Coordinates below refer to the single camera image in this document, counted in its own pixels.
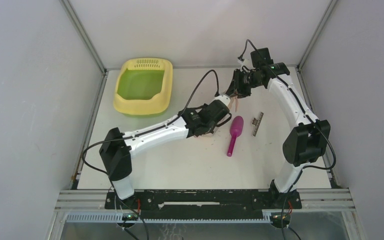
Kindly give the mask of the peach cat litter bag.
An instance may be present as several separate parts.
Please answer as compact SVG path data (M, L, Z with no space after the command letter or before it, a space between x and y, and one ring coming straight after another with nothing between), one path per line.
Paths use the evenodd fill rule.
M239 108L239 98L238 98L237 91L233 91L231 93L228 93L228 91L225 91L224 93L228 95L230 98L230 102L228 104L229 111L231 113L236 113Z

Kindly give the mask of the magenta plastic scoop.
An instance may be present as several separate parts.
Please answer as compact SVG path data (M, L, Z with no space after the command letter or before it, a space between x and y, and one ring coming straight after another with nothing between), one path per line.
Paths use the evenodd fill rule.
M236 116L230 126L229 133L231 136L230 143L227 149L227 156L231 157L234 152L234 147L236 144L237 138L242 134L244 126L244 119L242 116Z

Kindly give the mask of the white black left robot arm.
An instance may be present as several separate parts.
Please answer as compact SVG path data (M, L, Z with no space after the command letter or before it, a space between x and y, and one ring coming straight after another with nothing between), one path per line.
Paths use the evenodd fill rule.
M175 140L199 137L214 133L216 128L227 123L232 115L226 94L215 97L210 104L185 108L173 117L142 129L120 132L111 129L99 149L108 179L117 194L117 202L129 209L137 196L130 174L133 158L153 147Z

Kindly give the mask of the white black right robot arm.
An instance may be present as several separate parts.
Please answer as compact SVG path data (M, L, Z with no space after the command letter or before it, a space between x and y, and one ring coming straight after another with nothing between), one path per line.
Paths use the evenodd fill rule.
M320 120L288 82L290 71L284 63L260 65L253 69L245 66L233 71L227 95L239 99L251 95L253 88L263 86L277 100L289 124L290 133L282 145L285 158L279 174L269 187L269 203L282 208L296 192L304 169L314 168L314 163L325 154L331 126Z

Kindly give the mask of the yellow green litter box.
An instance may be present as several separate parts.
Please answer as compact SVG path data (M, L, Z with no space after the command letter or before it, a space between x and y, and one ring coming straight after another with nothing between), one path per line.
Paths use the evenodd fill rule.
M173 65L153 57L126 61L116 81L113 107L130 116L159 115L167 110L172 94Z

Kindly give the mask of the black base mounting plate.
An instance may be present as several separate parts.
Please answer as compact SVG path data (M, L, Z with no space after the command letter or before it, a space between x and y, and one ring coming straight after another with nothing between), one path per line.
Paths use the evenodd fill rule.
M265 210L299 210L302 202L296 190L284 194L267 189L145 189L124 200L109 191L104 208L133 209L145 220L255 220L262 219Z

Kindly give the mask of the aluminium frame rail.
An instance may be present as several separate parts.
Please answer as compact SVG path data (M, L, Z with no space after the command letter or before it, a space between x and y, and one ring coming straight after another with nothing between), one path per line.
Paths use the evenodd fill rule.
M99 212L105 211L108 192L102 189L62 190L54 210L56 212ZM302 205L299 212L355 212L356 207L348 189L298 189ZM224 200L209 190L150 190L145 205L156 204L159 208L180 206L221 206Z

